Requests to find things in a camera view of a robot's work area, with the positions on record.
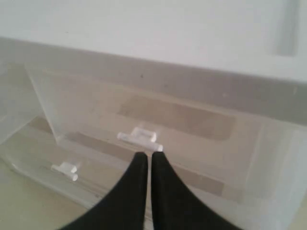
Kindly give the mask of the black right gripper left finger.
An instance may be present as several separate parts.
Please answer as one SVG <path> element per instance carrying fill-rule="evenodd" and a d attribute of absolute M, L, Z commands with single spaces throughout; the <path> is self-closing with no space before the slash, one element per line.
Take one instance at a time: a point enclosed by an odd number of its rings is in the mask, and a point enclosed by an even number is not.
<path fill-rule="evenodd" d="M 116 185 L 63 230 L 142 230 L 147 196 L 147 155 L 137 152 Z"/>

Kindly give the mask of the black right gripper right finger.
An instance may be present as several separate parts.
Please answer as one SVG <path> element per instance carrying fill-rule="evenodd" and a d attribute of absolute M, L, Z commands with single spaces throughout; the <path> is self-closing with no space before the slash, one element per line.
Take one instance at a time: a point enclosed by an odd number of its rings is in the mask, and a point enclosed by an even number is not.
<path fill-rule="evenodd" d="M 152 154 L 151 202 L 155 230 L 237 230 L 182 182 L 163 152 Z"/>

